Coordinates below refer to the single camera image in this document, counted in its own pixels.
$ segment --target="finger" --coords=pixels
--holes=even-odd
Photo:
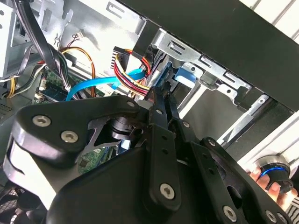
[[[280,185],[276,182],[274,182],[270,189],[268,190],[268,195],[270,196],[270,198],[273,199],[273,201],[277,201],[278,195],[279,195],[279,191],[280,191]]]
[[[265,190],[269,182],[270,182],[270,178],[269,178],[269,176],[266,174],[266,175],[262,176],[260,179],[258,179],[256,183],[257,183],[262,189]]]
[[[291,205],[294,198],[297,197],[297,195],[297,190],[293,188],[289,192],[279,195],[277,204],[281,207],[282,210],[286,211],[288,207]]]
[[[250,176],[256,182],[260,174],[261,174],[261,169],[257,167],[250,173]]]

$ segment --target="wire bundle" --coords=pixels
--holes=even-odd
[[[121,63],[118,60],[118,55],[115,56],[114,72],[120,83],[131,90],[133,93],[140,96],[145,96],[148,93],[149,87],[136,82],[124,71]]]
[[[91,68],[92,68],[92,79],[95,79],[96,78],[96,72],[95,72],[95,67],[94,67],[94,63],[93,63],[93,60],[92,58],[90,57],[90,55],[82,48],[79,48],[79,47],[68,47],[66,49],[63,49],[62,50],[62,54],[65,54],[71,50],[78,50],[80,52],[82,52],[83,54],[86,55],[86,57],[88,58],[88,60],[91,62]],[[91,96],[92,97],[96,97],[96,92],[95,92],[95,88],[94,86],[91,87]]]
[[[128,52],[129,54],[132,54],[132,52],[133,52],[133,51],[130,50],[130,49],[125,49],[125,51]],[[147,76],[150,75],[150,73],[151,73],[150,64],[149,64],[148,60],[146,60],[145,57],[142,58],[141,62],[142,62],[143,65],[146,67],[147,72],[146,72],[145,77],[147,77]]]

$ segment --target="screw hole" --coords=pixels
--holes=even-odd
[[[168,150],[167,150],[167,149],[163,148],[163,149],[162,149],[162,152],[163,152],[165,155],[168,155]]]
[[[37,119],[37,122],[41,123],[41,124],[45,124],[47,121],[43,118],[39,118],[39,119]]]
[[[134,132],[133,132],[133,135],[135,136],[139,136],[143,133],[143,130],[142,129],[136,129]]]
[[[211,174],[215,175],[215,172],[212,169],[209,168],[209,171]]]

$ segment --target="gray cable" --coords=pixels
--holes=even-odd
[[[25,55],[23,57],[23,60],[21,62],[20,68],[18,70],[18,73],[15,75],[15,78],[20,77],[21,75],[23,75],[23,73],[24,73],[24,71],[27,67],[32,49],[33,49],[33,45],[30,45],[28,47],[28,49],[26,50]]]

